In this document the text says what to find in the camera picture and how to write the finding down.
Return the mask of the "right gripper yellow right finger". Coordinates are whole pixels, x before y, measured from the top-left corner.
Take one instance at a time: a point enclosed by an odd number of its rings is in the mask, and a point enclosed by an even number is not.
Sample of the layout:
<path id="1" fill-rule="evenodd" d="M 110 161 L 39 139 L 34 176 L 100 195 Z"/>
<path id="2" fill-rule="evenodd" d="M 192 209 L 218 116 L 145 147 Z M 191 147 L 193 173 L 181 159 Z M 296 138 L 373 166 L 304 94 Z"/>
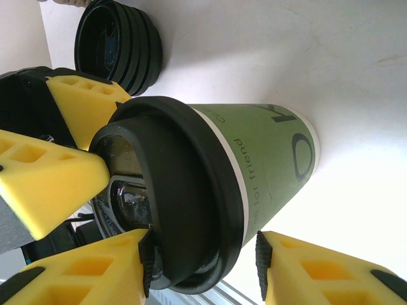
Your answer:
<path id="1" fill-rule="evenodd" d="M 258 232 L 266 304 L 406 304 L 406 280 L 387 268 L 273 231 Z"/>

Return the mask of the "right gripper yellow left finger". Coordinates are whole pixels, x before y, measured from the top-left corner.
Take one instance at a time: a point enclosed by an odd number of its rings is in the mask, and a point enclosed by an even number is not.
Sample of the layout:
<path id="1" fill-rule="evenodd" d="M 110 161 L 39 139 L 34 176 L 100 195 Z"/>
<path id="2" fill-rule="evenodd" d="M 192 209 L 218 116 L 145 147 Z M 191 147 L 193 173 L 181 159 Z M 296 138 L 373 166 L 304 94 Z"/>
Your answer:
<path id="1" fill-rule="evenodd" d="M 144 304 L 153 232 L 135 229 L 35 261 L 1 284 L 1 304 Z"/>

